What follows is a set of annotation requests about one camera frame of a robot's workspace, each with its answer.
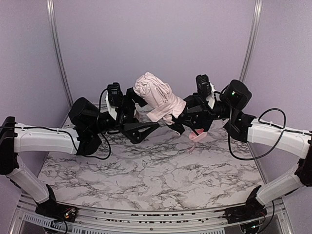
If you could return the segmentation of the pink and black umbrella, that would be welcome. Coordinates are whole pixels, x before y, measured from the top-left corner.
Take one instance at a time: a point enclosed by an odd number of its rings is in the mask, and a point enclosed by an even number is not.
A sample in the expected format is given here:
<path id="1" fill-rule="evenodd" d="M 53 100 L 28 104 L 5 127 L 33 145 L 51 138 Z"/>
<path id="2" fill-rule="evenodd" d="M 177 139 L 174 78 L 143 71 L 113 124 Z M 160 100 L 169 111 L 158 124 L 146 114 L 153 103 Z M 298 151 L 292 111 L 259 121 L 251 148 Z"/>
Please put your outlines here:
<path id="1" fill-rule="evenodd" d="M 170 128 L 172 115 L 178 117 L 186 108 L 186 102 L 173 93 L 170 85 L 150 72 L 141 75 L 133 89 L 153 108 L 147 114 L 152 122 L 163 120 Z"/>

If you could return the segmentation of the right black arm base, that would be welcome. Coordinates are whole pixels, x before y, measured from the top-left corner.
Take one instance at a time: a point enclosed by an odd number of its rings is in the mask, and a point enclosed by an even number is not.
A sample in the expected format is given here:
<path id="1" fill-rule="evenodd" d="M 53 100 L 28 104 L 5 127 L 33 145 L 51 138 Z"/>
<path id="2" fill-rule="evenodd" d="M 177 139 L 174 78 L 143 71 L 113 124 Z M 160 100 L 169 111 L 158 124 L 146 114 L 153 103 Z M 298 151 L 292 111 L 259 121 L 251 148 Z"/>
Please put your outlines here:
<path id="1" fill-rule="evenodd" d="M 225 209 L 222 217 L 227 219 L 227 222 L 229 224 L 233 224 L 233 223 L 243 222 L 243 221 L 247 221 L 247 220 L 255 219 L 259 217 L 265 217 L 266 215 L 267 215 L 267 210 L 265 208 L 256 210 L 253 207 L 250 208 L 250 207 L 243 205 L 243 206 L 237 206 L 237 207 L 231 207 L 231 208 Z"/>

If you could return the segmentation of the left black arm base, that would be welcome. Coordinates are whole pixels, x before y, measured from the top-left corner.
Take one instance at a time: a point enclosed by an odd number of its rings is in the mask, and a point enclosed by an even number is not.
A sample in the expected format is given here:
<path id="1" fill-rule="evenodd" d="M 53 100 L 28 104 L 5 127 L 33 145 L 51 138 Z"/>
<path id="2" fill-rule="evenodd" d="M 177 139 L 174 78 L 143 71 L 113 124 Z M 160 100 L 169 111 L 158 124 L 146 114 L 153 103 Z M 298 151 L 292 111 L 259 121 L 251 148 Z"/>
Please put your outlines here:
<path id="1" fill-rule="evenodd" d="M 59 221 L 74 222 L 77 217 L 77 207 L 70 207 L 66 205 L 59 205 L 49 209 L 36 207 L 35 213 L 50 218 L 55 218 Z"/>

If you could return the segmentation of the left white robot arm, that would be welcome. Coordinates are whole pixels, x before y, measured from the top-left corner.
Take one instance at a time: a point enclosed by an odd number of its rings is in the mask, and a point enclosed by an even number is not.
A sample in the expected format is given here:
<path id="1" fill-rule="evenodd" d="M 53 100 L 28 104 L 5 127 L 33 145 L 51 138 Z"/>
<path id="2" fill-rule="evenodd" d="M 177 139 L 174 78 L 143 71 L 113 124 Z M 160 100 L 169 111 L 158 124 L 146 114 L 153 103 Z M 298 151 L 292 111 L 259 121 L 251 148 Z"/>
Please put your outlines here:
<path id="1" fill-rule="evenodd" d="M 129 88 L 123 94 L 118 83 L 108 85 L 95 106 L 84 97 L 75 101 L 68 114 L 72 128 L 48 128 L 17 123 L 7 117 L 0 127 L 0 173 L 26 191 L 37 208 L 56 213 L 60 209 L 53 189 L 43 184 L 25 166 L 22 152 L 61 152 L 95 158 L 94 153 L 103 141 L 104 133 L 116 131 L 131 143 L 141 143 L 159 127 L 157 122 L 142 123 L 136 117 L 135 104 L 147 103 Z"/>

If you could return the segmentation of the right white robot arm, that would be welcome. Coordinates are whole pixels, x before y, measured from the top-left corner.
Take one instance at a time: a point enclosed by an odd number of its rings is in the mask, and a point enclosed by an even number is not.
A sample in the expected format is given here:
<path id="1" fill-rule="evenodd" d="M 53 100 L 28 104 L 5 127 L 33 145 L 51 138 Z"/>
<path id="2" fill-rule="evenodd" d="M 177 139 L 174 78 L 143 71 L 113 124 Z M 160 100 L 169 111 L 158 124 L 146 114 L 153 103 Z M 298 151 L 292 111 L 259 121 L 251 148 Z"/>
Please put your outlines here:
<path id="1" fill-rule="evenodd" d="M 283 195 L 292 193 L 303 186 L 312 185 L 312 134 L 304 130 L 291 129 L 282 125 L 263 121 L 243 113 L 244 107 L 252 97 L 247 86 L 239 80 L 233 79 L 216 98 L 207 76 L 196 77 L 197 92 L 185 98 L 186 106 L 178 117 L 173 118 L 181 131 L 189 127 L 195 136 L 199 136 L 198 129 L 207 132 L 214 120 L 227 120 L 224 125 L 228 140 L 259 143 L 270 146 L 263 158 L 274 149 L 292 153 L 299 157 L 298 165 L 287 173 L 264 186 L 256 187 L 248 196 L 246 211 L 257 211 L 266 204 Z"/>

